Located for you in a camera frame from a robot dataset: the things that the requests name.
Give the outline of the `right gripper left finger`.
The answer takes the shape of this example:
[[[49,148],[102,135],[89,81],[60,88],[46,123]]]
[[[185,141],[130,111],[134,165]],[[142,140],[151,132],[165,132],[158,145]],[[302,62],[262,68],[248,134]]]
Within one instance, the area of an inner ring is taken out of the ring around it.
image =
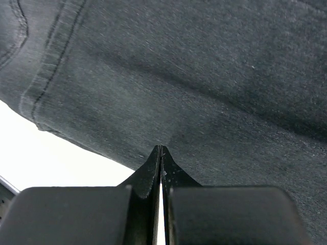
[[[156,244],[160,147],[114,187],[31,187],[1,222],[1,244]]]

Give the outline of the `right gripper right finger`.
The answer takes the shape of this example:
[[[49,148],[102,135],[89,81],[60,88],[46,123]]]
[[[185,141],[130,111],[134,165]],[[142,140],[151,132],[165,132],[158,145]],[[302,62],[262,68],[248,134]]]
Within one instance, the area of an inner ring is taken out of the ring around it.
[[[283,189],[203,186],[160,151],[166,244],[312,244]]]

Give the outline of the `black trousers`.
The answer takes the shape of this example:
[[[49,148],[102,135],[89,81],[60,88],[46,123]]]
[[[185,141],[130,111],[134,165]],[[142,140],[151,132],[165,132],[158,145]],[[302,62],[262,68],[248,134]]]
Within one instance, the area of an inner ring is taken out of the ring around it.
[[[137,169],[286,189],[326,244],[326,1],[1,1],[1,100]]]

